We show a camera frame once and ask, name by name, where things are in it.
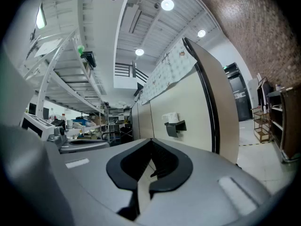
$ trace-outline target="white ceiling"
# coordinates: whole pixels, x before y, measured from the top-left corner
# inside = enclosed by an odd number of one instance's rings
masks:
[[[43,0],[47,26],[37,29],[36,37],[80,28],[80,38],[86,51],[93,51],[96,60],[95,77],[104,98],[116,100],[131,97],[126,91],[113,86],[115,62],[129,64],[136,60],[142,72],[150,74],[161,57],[181,38],[187,37],[200,46],[206,45],[222,31],[210,11],[201,0],[173,0],[174,9],[156,9],[162,0]],[[142,11],[133,33],[120,28],[123,12],[127,6],[137,4]],[[198,37],[199,30],[206,36]],[[143,48],[145,54],[137,57],[135,47]]]
[[[142,11],[133,33],[119,31],[116,61],[128,63],[137,60],[137,67],[143,71],[154,67],[160,58],[182,37],[187,37],[200,46],[220,34],[221,29],[201,0],[173,0],[174,9],[165,11],[154,7],[163,0],[128,0],[127,6],[139,6]],[[198,37],[199,30],[206,36]],[[144,50],[143,56],[136,56],[135,48]]]

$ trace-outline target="black bracket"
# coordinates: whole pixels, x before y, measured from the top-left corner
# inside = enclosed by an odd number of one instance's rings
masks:
[[[92,51],[85,51],[81,54],[80,57],[84,58],[88,62],[91,70],[93,70],[96,67],[96,63]]]
[[[165,123],[166,131],[170,137],[178,137],[178,131],[187,130],[185,121],[180,121],[178,123]]]

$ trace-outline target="metal shelving unit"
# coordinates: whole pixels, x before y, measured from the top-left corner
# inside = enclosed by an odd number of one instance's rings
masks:
[[[54,48],[36,56],[45,42],[57,41]],[[78,112],[101,112],[101,94],[94,74],[88,73],[77,51],[78,29],[38,37],[19,71],[38,94],[36,115],[42,117],[45,99]]]
[[[276,108],[276,107],[272,107],[272,110],[276,110],[276,111],[282,111],[282,108]]]
[[[66,134],[67,134],[68,137],[71,137],[71,136],[74,136],[74,135],[77,135],[77,134],[80,134],[80,133],[88,132],[90,130],[95,130],[97,128],[100,128],[100,125],[91,126],[91,127],[83,127],[83,128],[72,128],[72,129],[68,130],[66,132]]]
[[[272,121],[274,125],[276,125],[280,130],[283,130],[283,127],[280,126],[276,121]]]

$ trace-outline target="white wall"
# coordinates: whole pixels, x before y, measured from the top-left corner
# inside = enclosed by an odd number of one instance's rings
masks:
[[[120,106],[119,101],[121,101],[132,107],[135,103],[133,99],[135,91],[133,89],[119,89],[119,92],[113,95],[102,95],[102,100],[109,102],[110,106]]]
[[[155,138],[183,143],[206,151],[212,150],[209,111],[195,68],[178,83],[153,98],[150,104]],[[177,112],[179,120],[185,120],[186,123],[187,131],[181,131],[178,138],[167,134],[164,123],[168,121],[162,119],[162,115],[170,112]]]
[[[222,67],[228,66],[232,63],[237,64],[241,75],[244,78],[250,96],[248,83],[250,80],[252,80],[251,73],[246,66],[245,61],[243,60],[237,49],[234,47],[234,45],[229,41],[229,39],[224,34],[221,34],[213,39],[209,44],[206,44],[203,48],[207,50],[212,56],[214,56],[221,63]]]
[[[137,78],[126,76],[114,76],[114,88],[137,90]]]
[[[93,49],[97,67],[94,69],[106,91],[103,101],[110,104],[130,98],[134,101],[131,89],[114,88],[114,67],[117,50],[117,40],[122,15],[127,0],[92,0],[93,3]]]
[[[30,101],[30,103],[32,104],[37,104],[38,102],[38,97],[36,95],[34,95]],[[80,116],[81,113],[80,112],[77,112],[77,111],[74,111],[74,110],[70,110],[70,109],[67,109],[65,107],[62,107],[60,105],[56,105],[52,102],[49,102],[47,100],[45,100],[44,102],[44,108],[47,108],[49,109],[49,114],[50,114],[50,111],[51,111],[51,108],[53,108],[53,112],[55,114],[58,114],[58,115],[62,115],[62,114],[65,114],[65,117],[67,120],[72,120],[72,119],[75,119],[76,117]]]
[[[136,54],[134,50],[128,51],[117,49],[116,63],[124,63],[130,65],[135,59]],[[156,60],[157,58],[144,54],[143,56],[139,57],[138,60],[136,60],[136,68],[145,73],[147,76],[150,76],[156,68]]]

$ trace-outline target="storage rack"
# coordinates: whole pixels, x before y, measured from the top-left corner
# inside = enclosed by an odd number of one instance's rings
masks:
[[[27,59],[19,67],[19,72],[38,95],[36,116],[43,117],[45,100],[81,113],[104,112],[100,109],[100,104],[104,103],[94,74],[88,72],[83,63],[85,60],[77,51],[78,37],[77,28],[71,33],[58,33],[43,38],[39,36],[30,46]],[[58,43],[51,50],[35,57],[45,42],[54,40]],[[71,129],[67,133],[71,136],[99,127]]]
[[[260,142],[269,140],[269,113],[264,113],[258,108],[252,109],[254,120],[254,134]]]
[[[108,135],[108,141],[113,143],[120,143],[121,142],[121,132],[119,126],[122,125],[122,123],[112,123],[112,118],[115,120],[119,116],[124,116],[130,118],[130,109],[128,109],[128,113],[126,113],[122,108],[106,108],[105,118],[107,121],[107,124],[105,125],[105,132]]]
[[[300,159],[301,85],[283,88],[268,94],[271,136],[276,142],[282,162]]]

